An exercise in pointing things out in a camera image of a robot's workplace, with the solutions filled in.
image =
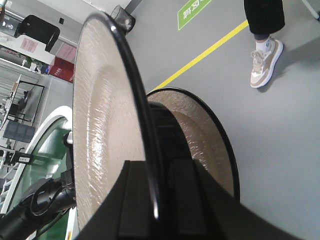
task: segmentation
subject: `person's foot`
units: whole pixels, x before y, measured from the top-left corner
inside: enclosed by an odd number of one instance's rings
[[[255,50],[251,53],[253,57],[253,69],[250,85],[255,89],[269,82],[274,72],[275,64],[284,49],[284,45],[279,40],[270,38],[270,44],[270,50],[265,53],[260,50]]]

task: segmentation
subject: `pink paper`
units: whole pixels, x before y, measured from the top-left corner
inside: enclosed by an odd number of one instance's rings
[[[76,57],[77,49],[74,46],[64,43],[60,48],[57,57],[72,62]]]
[[[37,46],[38,46],[38,43],[36,41],[32,41],[29,38],[25,37],[22,41],[20,48],[33,53],[36,50]]]

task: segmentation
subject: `black pants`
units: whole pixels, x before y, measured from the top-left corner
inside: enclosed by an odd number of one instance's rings
[[[255,35],[273,34],[285,25],[282,0],[244,0],[244,10]]]

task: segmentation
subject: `white curved frame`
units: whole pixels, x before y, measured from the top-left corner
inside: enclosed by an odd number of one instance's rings
[[[37,143],[39,142],[40,138],[43,136],[43,134],[46,132],[46,130],[58,119],[60,118],[66,118],[67,119],[67,125],[66,128],[72,129],[72,109],[68,106],[60,106],[57,109],[55,109],[41,124],[41,126],[38,128],[36,133],[34,134],[31,142],[29,143],[25,153],[31,154],[33,150],[35,149]],[[6,214],[11,202],[11,199],[14,195],[15,189],[17,187],[17,184],[19,182],[19,179],[21,177],[21,174],[23,173],[25,169],[25,164],[20,163],[16,173],[14,175],[14,178],[12,179],[12,183],[9,187],[8,193],[5,197],[5,200],[3,202],[3,206],[1,208],[0,214]]]

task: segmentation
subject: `person's leg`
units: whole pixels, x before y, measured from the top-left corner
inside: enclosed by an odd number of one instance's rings
[[[253,69],[250,85],[264,86],[270,80],[274,66],[283,50],[283,44],[270,38],[285,25],[282,0],[244,0],[244,10],[256,50],[251,53]]]

